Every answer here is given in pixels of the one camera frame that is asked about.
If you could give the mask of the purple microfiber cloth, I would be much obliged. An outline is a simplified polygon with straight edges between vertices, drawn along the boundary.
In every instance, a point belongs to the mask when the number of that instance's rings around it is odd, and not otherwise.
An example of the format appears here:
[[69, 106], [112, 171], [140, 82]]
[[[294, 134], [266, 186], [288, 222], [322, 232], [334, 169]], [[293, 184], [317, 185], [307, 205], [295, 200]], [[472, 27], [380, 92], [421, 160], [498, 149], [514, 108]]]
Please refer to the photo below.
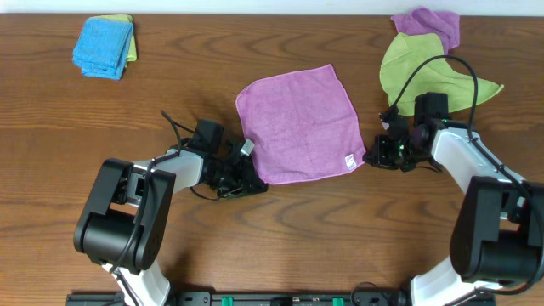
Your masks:
[[252, 82], [235, 106], [267, 184], [327, 179], [364, 163], [357, 113], [331, 64]]

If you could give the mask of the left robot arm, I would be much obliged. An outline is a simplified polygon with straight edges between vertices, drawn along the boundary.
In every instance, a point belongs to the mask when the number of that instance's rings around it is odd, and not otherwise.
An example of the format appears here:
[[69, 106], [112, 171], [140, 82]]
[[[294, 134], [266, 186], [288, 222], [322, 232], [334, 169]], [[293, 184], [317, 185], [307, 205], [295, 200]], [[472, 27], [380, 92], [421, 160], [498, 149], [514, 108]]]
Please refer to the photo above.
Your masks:
[[124, 304], [166, 304], [171, 284], [157, 256], [173, 196], [198, 184], [216, 191], [217, 200], [266, 192], [253, 149], [245, 139], [220, 158], [217, 144], [183, 139], [147, 161], [105, 160], [76, 223], [75, 249], [115, 279]]

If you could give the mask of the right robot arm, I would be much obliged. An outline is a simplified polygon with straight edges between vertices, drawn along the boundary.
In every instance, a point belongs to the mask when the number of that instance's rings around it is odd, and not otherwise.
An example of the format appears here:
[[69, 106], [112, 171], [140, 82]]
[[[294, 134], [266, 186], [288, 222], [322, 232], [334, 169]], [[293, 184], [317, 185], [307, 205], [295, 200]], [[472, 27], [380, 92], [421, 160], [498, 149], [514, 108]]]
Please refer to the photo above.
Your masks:
[[416, 111], [415, 126], [396, 107], [380, 115], [385, 133], [363, 160], [409, 172], [420, 162], [445, 170], [464, 194], [450, 254], [409, 285], [409, 305], [463, 305], [518, 295], [543, 277], [543, 186], [511, 171], [471, 124], [443, 106]]

